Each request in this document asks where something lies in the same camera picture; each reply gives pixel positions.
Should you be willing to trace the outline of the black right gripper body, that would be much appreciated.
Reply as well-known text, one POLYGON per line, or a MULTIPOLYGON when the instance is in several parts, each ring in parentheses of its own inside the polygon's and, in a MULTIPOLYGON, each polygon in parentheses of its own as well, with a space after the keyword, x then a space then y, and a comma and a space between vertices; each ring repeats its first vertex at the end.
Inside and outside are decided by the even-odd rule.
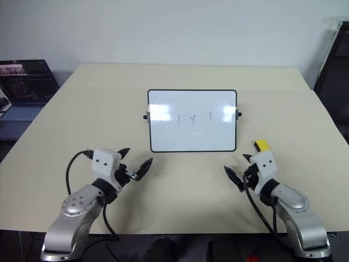
POLYGON ((247 191, 249 188, 251 188, 252 190, 255 190, 259 178, 258 178, 258 166, 257 164, 252 164, 251 166, 249 166, 243 175, 243 185, 244 185, 244 190, 247 191))

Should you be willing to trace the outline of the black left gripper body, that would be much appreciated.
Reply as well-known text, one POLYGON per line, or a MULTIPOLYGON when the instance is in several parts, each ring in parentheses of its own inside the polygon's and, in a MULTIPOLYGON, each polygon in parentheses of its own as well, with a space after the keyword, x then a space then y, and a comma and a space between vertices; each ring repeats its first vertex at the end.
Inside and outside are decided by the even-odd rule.
POLYGON ((131 180, 136 180, 137 177, 137 173, 127 170, 127 166, 125 164, 120 164, 119 168, 115 171, 115 179, 121 188, 123 188, 131 180))

